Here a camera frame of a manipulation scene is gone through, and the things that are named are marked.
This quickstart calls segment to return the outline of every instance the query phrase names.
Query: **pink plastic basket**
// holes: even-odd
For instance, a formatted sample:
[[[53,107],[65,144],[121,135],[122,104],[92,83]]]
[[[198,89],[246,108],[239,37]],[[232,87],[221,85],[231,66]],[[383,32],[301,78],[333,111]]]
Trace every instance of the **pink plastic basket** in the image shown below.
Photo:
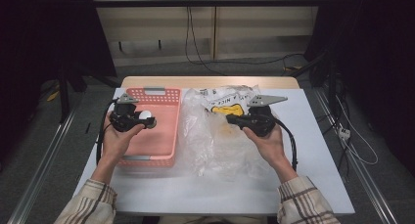
[[[157,125],[134,136],[120,165],[171,167],[174,164],[181,89],[129,88],[126,93],[138,99],[136,111],[150,111]]]

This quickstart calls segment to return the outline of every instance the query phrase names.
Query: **dark floor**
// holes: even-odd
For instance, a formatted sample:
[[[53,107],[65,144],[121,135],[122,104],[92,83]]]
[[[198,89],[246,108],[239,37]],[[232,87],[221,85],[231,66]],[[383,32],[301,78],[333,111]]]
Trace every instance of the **dark floor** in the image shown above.
[[[244,62],[263,62],[273,59],[248,59]],[[301,59],[287,59],[286,66],[301,65]],[[263,65],[248,64],[209,64],[209,68],[220,71],[226,75],[281,75],[283,66],[281,62]],[[145,65],[139,67],[119,67],[118,80],[128,75],[217,75],[204,66],[189,63]],[[85,93],[70,91],[70,103],[73,107],[80,101],[68,134],[60,147],[59,152],[44,181],[37,199],[31,207],[26,223],[51,223],[71,198],[77,179],[89,157],[93,142],[96,140],[99,129],[99,120],[104,105],[112,98],[114,89],[101,82],[85,77],[88,88]],[[314,89],[310,87],[307,74],[302,75],[299,84],[304,89],[307,99],[313,109],[316,120],[319,121],[322,132],[325,132],[330,123],[317,101]],[[59,97],[47,102],[47,96],[39,100],[36,114],[30,125],[22,135],[17,149],[11,159],[3,165],[0,174],[0,223],[6,223],[13,213],[19,198],[22,196],[36,168],[47,151],[57,130],[60,120]],[[350,108],[352,125],[373,147],[379,161],[374,165],[366,165],[374,181],[384,195],[392,209],[398,223],[413,223],[415,220],[415,179],[390,153],[382,135],[372,131],[367,118],[361,112],[352,96],[347,96]],[[352,130],[351,139],[359,155],[374,161],[374,154],[368,146]],[[325,133],[325,139],[332,153],[334,161],[340,160],[343,149],[333,130]],[[345,178],[345,186],[352,204],[356,210],[353,215],[341,216],[342,223],[383,223],[373,201],[366,194],[362,183],[351,165],[344,160],[340,173]],[[140,223],[141,217],[118,215],[115,223]]]

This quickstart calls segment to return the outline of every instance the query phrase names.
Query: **horizontal black bar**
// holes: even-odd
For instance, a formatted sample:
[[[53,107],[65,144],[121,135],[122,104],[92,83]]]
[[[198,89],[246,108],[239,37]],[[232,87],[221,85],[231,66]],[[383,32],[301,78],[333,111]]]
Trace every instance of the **horizontal black bar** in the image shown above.
[[[95,7],[317,7],[351,0],[95,0]]]

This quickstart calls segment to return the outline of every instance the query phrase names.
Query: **plastic bag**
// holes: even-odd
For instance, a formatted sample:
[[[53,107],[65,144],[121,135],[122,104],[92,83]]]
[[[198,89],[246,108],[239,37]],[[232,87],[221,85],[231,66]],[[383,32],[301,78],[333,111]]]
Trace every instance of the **plastic bag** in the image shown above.
[[[247,103],[259,94],[257,87],[225,86],[190,89],[184,96],[179,118],[178,140],[183,159],[199,176],[212,169],[226,180],[238,172],[261,177],[269,165],[256,145],[226,114],[247,114]]]

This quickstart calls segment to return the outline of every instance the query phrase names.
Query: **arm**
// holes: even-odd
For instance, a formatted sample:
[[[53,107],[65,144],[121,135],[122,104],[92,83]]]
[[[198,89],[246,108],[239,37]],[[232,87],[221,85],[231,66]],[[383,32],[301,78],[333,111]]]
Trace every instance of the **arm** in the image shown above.
[[[320,191],[307,177],[299,177],[291,167],[284,153],[280,126],[276,125],[265,137],[257,137],[247,127],[243,130],[280,179],[279,223],[339,223]]]
[[[109,116],[104,125],[109,125]],[[144,125],[134,126],[128,132],[118,132],[109,126],[105,132],[103,154],[92,176],[74,196],[55,223],[113,223],[116,193],[110,182],[115,166],[125,154],[131,138]]]

